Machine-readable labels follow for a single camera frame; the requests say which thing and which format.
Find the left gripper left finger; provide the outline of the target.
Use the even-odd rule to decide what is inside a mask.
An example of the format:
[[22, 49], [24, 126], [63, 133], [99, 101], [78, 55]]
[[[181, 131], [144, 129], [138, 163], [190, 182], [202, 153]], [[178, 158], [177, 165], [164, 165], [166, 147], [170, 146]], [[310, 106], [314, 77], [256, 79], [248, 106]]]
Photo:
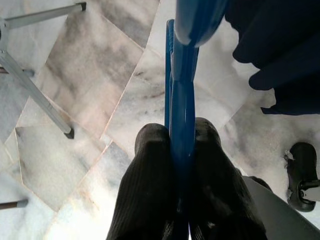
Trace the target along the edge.
[[135, 156], [123, 175], [108, 240], [171, 240], [176, 211], [175, 169], [169, 131], [148, 123], [135, 139]]

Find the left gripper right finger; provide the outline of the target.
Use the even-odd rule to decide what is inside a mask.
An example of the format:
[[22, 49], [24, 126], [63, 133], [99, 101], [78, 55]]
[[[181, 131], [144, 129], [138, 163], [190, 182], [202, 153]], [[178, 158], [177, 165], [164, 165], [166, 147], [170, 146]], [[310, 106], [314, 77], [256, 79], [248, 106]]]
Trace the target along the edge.
[[193, 240], [265, 240], [266, 229], [242, 178], [225, 154], [214, 125], [195, 120], [189, 205]]

